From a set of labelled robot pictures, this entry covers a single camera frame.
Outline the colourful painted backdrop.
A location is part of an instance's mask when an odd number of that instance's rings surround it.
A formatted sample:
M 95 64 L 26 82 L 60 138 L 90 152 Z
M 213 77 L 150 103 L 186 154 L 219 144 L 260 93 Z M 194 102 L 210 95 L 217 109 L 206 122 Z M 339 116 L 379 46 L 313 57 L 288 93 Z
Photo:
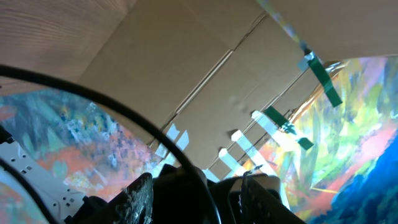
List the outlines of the colourful painted backdrop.
M 263 137 L 248 140 L 302 220 L 396 223 L 397 58 L 349 60 L 333 84 L 342 104 L 334 108 L 318 90 L 291 118 L 296 136 L 261 118 L 255 125 Z M 56 179 L 106 200 L 145 172 L 157 177 L 164 165 L 177 165 L 163 146 L 149 149 L 93 102 L 63 91 L 2 97 L 1 124 Z M 205 175 L 220 182 L 257 167 L 243 153 L 235 159 L 220 148 L 229 173 L 218 178 L 205 169 Z

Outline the green tape strip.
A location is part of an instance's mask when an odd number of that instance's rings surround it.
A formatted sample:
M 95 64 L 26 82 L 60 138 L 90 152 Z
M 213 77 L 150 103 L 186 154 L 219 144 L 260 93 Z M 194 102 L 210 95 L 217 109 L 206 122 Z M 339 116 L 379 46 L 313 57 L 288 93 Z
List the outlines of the green tape strip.
M 305 58 L 307 59 L 308 66 L 315 74 L 315 76 L 318 78 L 318 81 L 323 87 L 323 90 L 327 98 L 329 99 L 331 105 L 335 108 L 340 104 L 342 104 L 342 100 L 337 91 L 335 90 L 329 74 L 323 68 L 323 65 L 321 64 L 318 57 L 313 52 L 309 52 L 308 54 L 306 54 Z

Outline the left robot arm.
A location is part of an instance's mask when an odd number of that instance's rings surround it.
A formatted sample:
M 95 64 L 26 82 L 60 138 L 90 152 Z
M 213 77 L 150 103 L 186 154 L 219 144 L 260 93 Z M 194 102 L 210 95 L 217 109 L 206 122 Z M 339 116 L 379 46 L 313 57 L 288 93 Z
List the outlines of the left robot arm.
M 109 202 L 58 181 L 1 131 L 1 182 L 30 195 L 49 223 L 209 223 L 201 186 L 182 168 L 144 173 Z M 246 172 L 215 182 L 203 178 L 220 223 L 300 223 L 282 200 L 278 177 Z

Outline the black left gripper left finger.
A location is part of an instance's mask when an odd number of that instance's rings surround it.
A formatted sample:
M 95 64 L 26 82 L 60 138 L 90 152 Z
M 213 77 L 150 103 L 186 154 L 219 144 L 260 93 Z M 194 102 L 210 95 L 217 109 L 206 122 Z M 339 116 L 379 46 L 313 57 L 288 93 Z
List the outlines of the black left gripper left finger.
M 142 174 L 82 224 L 151 224 L 153 184 L 150 173 Z

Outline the cardboard wall panel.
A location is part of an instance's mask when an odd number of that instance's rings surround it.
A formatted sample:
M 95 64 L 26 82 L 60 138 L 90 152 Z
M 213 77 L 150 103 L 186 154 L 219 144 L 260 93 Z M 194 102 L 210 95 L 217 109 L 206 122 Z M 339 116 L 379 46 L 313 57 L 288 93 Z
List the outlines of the cardboard wall panel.
M 158 128 L 189 137 L 186 155 L 218 178 L 229 173 L 218 151 L 244 153 L 264 130 L 254 110 L 281 113 L 318 86 L 302 71 L 303 51 L 254 1 L 138 0 L 83 72 L 80 83 L 128 105 Z

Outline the white tape strip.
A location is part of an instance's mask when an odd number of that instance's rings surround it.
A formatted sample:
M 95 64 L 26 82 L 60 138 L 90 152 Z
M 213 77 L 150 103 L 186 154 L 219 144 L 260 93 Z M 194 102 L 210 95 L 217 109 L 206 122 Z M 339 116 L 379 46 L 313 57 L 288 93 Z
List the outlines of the white tape strip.
M 252 145 L 248 138 L 240 131 L 237 130 L 231 135 L 231 140 L 237 143 L 241 149 L 249 156 L 256 166 L 260 166 L 260 171 L 267 174 L 277 176 L 274 169 L 263 158 L 261 153 Z

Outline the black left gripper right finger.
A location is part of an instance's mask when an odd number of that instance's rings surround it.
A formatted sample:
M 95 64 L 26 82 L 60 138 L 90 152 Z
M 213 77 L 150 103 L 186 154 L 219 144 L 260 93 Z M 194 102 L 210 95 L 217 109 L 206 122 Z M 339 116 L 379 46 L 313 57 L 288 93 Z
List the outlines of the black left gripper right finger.
M 283 205 L 279 193 L 266 189 L 252 175 L 259 165 L 243 174 L 240 205 L 244 224 L 305 224 Z

